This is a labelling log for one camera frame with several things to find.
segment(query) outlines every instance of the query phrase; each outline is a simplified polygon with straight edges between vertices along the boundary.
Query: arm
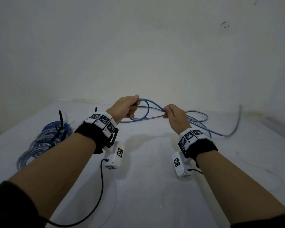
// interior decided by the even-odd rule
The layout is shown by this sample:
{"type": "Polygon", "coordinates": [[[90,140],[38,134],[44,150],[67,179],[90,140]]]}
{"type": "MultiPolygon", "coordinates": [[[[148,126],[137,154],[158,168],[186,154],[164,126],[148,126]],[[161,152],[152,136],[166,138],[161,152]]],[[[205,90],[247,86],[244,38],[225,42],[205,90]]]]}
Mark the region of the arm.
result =
{"type": "MultiPolygon", "coordinates": [[[[164,109],[177,134],[191,127],[185,111],[173,104],[164,109]]],[[[197,162],[231,224],[285,214],[285,206],[216,150],[200,153],[197,162]]]]}
{"type": "MultiPolygon", "coordinates": [[[[134,117],[138,95],[123,97],[107,110],[116,123],[134,117]]],[[[74,185],[96,148],[95,142],[79,133],[38,157],[9,181],[20,187],[34,202],[39,215],[50,218],[74,185]]]]}

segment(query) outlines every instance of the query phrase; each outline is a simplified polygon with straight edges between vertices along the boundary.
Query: white table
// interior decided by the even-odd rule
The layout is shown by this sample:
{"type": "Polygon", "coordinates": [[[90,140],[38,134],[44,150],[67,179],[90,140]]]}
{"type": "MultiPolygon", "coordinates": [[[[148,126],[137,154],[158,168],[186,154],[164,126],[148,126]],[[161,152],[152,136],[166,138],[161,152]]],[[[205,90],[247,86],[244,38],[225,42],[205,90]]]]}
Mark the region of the white table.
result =
{"type": "MultiPolygon", "coordinates": [[[[0,182],[16,173],[16,161],[49,122],[65,111],[73,128],[95,107],[108,105],[58,101],[0,136],[0,182]]],[[[143,116],[139,109],[136,116],[143,116]]],[[[151,111],[151,116],[159,115],[151,111]]],[[[209,113],[209,128],[229,133],[235,114],[209,113]]],[[[122,167],[103,169],[104,194],[95,213],[77,227],[227,227],[228,221],[203,175],[187,179],[175,174],[172,155],[179,151],[178,136],[167,119],[124,123],[118,141],[125,145],[122,167]]],[[[236,134],[215,139],[219,151],[258,181],[285,205],[285,139],[251,118],[244,118],[236,134]]],[[[51,220],[69,224],[84,218],[95,206],[100,190],[100,161],[91,157],[51,220]]]]}

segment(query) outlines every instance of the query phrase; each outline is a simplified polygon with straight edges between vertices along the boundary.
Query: blue cable coil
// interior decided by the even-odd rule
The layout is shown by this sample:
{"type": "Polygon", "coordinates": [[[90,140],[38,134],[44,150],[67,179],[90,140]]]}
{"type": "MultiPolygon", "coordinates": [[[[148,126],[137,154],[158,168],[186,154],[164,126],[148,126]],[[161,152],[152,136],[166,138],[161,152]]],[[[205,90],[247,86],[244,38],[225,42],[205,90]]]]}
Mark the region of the blue cable coil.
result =
{"type": "Polygon", "coordinates": [[[24,152],[17,160],[17,169],[21,170],[30,157],[37,158],[48,151],[53,146],[58,145],[62,139],[68,138],[72,134],[71,126],[64,122],[63,129],[60,130],[61,121],[47,124],[37,138],[30,144],[29,149],[24,152]]]}
{"type": "MultiPolygon", "coordinates": [[[[139,121],[144,121],[144,120],[149,120],[149,119],[154,119],[154,118],[162,118],[162,117],[163,117],[163,115],[160,115],[160,116],[156,116],[156,117],[147,118],[150,109],[155,109],[155,110],[159,110],[159,111],[164,111],[164,112],[166,112],[166,111],[164,110],[164,108],[162,108],[160,105],[156,104],[155,102],[153,102],[153,101],[151,101],[151,100],[149,100],[149,99],[138,99],[138,101],[140,101],[140,102],[141,102],[141,101],[144,101],[144,102],[147,104],[147,106],[138,106],[139,108],[147,108],[147,113],[146,113],[142,118],[130,118],[131,121],[121,121],[120,123],[139,122],[139,121]],[[151,107],[148,102],[154,104],[154,105],[157,106],[158,108],[151,107]]],[[[242,116],[242,106],[241,106],[241,105],[239,106],[238,119],[237,119],[236,126],[235,126],[234,130],[232,131],[231,134],[227,134],[227,135],[226,135],[226,134],[221,134],[221,133],[218,133],[218,132],[215,132],[215,131],[213,131],[213,130],[208,129],[208,128],[203,124],[203,122],[207,121],[209,117],[208,117],[207,114],[205,114],[205,113],[203,113],[203,112],[200,112],[200,111],[197,111],[197,110],[188,110],[188,111],[186,111],[186,115],[187,115],[187,118],[188,118],[189,123],[191,123],[191,124],[193,124],[193,125],[195,125],[195,126],[201,128],[201,129],[203,129],[203,130],[207,130],[207,131],[209,132],[209,137],[210,137],[210,138],[212,138],[211,133],[217,134],[217,135],[222,136],[222,137],[230,137],[230,136],[232,136],[232,135],[236,132],[236,130],[237,130],[238,127],[239,127],[239,123],[240,123],[241,116],[242,116]],[[190,115],[187,114],[187,113],[190,113],[190,112],[202,114],[202,115],[206,116],[206,118],[203,119],[203,120],[198,120],[198,119],[196,119],[196,118],[194,118],[194,117],[192,117],[192,116],[190,116],[190,115]]]]}

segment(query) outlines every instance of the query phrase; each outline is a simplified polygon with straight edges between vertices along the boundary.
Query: black wristband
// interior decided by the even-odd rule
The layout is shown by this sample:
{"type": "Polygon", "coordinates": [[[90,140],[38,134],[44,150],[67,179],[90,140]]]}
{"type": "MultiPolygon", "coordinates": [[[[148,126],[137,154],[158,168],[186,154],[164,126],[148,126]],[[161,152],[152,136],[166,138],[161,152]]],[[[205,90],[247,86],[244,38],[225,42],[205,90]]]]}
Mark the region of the black wristband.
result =
{"type": "Polygon", "coordinates": [[[182,150],[184,157],[185,158],[192,158],[195,161],[195,165],[197,168],[199,168],[199,166],[198,166],[198,163],[196,161],[196,157],[200,153],[205,153],[205,152],[209,152],[212,150],[218,151],[215,144],[206,138],[197,140],[196,142],[191,144],[187,150],[184,150],[180,143],[178,143],[178,145],[179,145],[180,149],[182,150]]]}
{"type": "Polygon", "coordinates": [[[107,138],[106,135],[103,134],[102,129],[96,126],[94,123],[86,123],[81,124],[75,133],[80,133],[83,136],[91,138],[96,143],[96,150],[94,154],[102,153],[102,148],[109,144],[112,140],[113,134],[107,138]]]}

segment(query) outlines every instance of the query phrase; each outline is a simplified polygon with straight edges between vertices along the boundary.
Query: black cable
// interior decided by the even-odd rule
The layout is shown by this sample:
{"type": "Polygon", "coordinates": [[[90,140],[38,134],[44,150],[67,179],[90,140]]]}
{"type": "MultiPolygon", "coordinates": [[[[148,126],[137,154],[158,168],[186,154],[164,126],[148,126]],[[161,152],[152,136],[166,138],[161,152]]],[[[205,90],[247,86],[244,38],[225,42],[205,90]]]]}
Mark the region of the black cable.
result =
{"type": "Polygon", "coordinates": [[[103,175],[102,175],[102,162],[103,162],[103,161],[109,161],[109,160],[108,160],[108,159],[103,159],[103,160],[100,162],[101,193],[100,193],[99,200],[98,200],[98,202],[97,202],[95,208],[91,211],[91,213],[89,213],[84,219],[80,220],[79,222],[76,222],[76,223],[73,223],[73,224],[69,224],[69,225],[57,224],[57,223],[52,222],[52,221],[50,221],[49,219],[46,219],[46,218],[44,218],[44,217],[41,217],[42,220],[43,220],[44,222],[47,222],[47,223],[49,223],[49,224],[51,224],[51,225],[53,225],[53,226],[57,226],[57,227],[71,227],[71,226],[76,226],[76,225],[82,223],[82,222],[85,221],[88,217],[90,217],[91,214],[93,214],[93,212],[94,212],[94,211],[96,210],[96,208],[98,207],[98,205],[99,205],[99,203],[100,203],[100,199],[101,199],[101,197],[102,197],[103,190],[104,190],[104,178],[103,178],[103,175]]]}
{"type": "Polygon", "coordinates": [[[201,173],[202,175],[204,175],[202,172],[200,172],[200,171],[198,171],[196,169],[188,169],[188,171],[191,171],[191,170],[197,171],[197,172],[201,173]]]}

